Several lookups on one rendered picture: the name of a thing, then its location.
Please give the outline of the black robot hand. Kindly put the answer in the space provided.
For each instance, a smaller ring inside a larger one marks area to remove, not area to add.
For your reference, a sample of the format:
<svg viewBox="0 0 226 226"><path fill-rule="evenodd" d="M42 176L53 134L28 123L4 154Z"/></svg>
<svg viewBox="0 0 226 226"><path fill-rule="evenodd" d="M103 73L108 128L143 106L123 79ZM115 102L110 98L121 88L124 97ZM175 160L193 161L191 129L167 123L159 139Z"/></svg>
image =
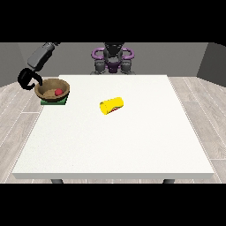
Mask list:
<svg viewBox="0 0 226 226"><path fill-rule="evenodd" d="M25 90L32 90L35 87L35 83L30 85L32 79L37 80L40 86L42 85L42 77L29 68L23 69L18 75L18 83Z"/></svg>

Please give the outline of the brown wooden bowl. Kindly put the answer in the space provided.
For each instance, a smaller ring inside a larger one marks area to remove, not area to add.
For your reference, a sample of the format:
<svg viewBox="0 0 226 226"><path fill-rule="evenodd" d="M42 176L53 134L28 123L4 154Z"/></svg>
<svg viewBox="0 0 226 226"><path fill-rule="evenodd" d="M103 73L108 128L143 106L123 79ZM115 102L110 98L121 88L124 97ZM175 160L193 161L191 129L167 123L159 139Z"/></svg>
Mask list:
<svg viewBox="0 0 226 226"><path fill-rule="evenodd" d="M55 95L57 89L61 89L63 93ZM42 85L35 86L34 92L45 102L60 102L70 93L70 85L63 79L45 79Z"/></svg>

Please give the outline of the green square pad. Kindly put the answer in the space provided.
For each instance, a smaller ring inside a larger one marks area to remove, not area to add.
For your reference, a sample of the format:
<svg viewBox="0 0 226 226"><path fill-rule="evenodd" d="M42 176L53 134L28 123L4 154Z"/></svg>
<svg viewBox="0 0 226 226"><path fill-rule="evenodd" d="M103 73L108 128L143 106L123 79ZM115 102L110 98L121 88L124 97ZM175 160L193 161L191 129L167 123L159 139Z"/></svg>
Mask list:
<svg viewBox="0 0 226 226"><path fill-rule="evenodd" d="M41 105L65 105L67 102L68 95L66 95L61 101L58 102L46 102L41 100Z"/></svg>

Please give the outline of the yellow cup with melon print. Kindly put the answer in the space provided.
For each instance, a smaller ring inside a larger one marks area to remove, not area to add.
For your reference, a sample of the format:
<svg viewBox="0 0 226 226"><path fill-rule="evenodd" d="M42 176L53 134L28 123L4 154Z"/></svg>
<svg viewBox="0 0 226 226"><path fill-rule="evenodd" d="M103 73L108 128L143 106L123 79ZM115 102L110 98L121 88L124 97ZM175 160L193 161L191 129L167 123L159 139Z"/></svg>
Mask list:
<svg viewBox="0 0 226 226"><path fill-rule="evenodd" d="M123 99L121 97L116 97L116 98L101 102L100 110L104 115L108 115L112 111L116 109L120 109L123 106L124 106Z"/></svg>

